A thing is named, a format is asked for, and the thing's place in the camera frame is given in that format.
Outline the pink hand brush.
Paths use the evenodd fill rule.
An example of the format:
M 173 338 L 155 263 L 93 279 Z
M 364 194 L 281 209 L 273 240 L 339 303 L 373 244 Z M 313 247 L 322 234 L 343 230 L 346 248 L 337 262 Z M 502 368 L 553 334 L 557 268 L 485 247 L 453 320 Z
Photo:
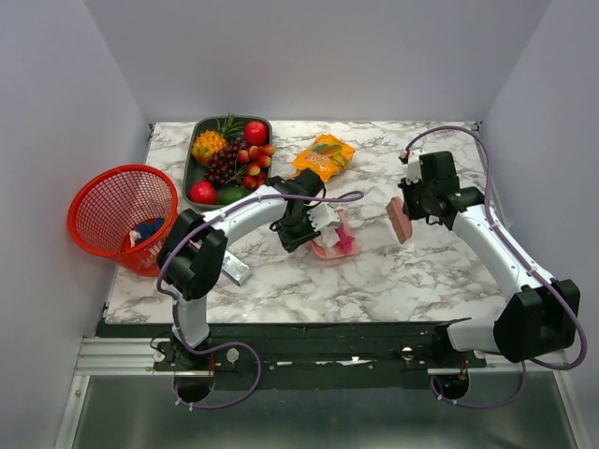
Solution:
M 386 206 L 387 216 L 400 244 L 404 244 L 413 235 L 413 226 L 403 211 L 404 203 L 398 196 L 392 197 Z

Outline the pink plastic dustpan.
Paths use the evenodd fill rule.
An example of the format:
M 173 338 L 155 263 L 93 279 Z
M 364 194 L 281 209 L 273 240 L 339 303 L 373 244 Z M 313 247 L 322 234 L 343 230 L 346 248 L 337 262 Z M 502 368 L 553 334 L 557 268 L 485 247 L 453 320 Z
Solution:
M 349 225 L 349 222 L 348 222 L 347 217 L 346 217 L 345 213 L 343 212 L 343 210 L 336 209 L 336 211 L 338 211 L 338 214 L 342 220 L 342 225 L 345 225 L 353 234 L 353 231 Z M 354 238 L 355 238 L 354 251 L 351 254 L 344 254 L 340 248 L 339 242 L 337 244 L 335 244 L 332 248 L 323 248 L 321 245 L 318 244 L 318 238 L 319 237 L 317 237 L 315 240 L 312 240 L 309 243 L 309 246 L 310 246 L 310 249 L 311 249 L 313 255 L 321 260 L 333 260 L 333 259 L 346 258 L 346 257 L 357 255 L 360 252 L 358 241 L 355 238 L 355 236 L 354 236 Z

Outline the silver toothpaste box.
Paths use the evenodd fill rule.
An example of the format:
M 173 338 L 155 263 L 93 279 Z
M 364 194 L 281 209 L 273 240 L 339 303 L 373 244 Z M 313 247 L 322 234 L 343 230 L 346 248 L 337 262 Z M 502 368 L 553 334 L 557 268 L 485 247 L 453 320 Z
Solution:
M 238 286 L 243 285 L 251 276 L 250 268 L 232 253 L 225 253 L 221 271 Z

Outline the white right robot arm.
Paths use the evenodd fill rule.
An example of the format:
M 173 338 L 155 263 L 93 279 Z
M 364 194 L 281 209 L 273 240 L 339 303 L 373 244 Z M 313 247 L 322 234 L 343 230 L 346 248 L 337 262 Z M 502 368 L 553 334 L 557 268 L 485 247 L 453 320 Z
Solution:
M 442 327 L 431 357 L 449 367 L 464 352 L 499 354 L 517 363 L 573 345 L 580 291 L 541 268 L 485 205 L 484 194 L 462 187 L 450 152 L 407 152 L 402 189 L 403 220 L 423 219 L 454 232 L 478 256 L 506 303 L 495 318 L 462 319 Z

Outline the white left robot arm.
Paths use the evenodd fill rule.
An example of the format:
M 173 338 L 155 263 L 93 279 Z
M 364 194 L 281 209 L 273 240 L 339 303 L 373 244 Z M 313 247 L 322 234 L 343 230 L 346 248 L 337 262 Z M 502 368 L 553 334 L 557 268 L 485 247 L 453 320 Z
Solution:
M 158 292 L 172 299 L 176 359 L 187 369 L 205 362 L 210 335 L 207 295 L 217 284 L 228 246 L 262 225 L 277 233 L 289 253 L 319 235 L 308 203 L 324 183 L 307 170 L 294 180 L 274 177 L 252 194 L 220 210 L 182 212 L 158 255 Z

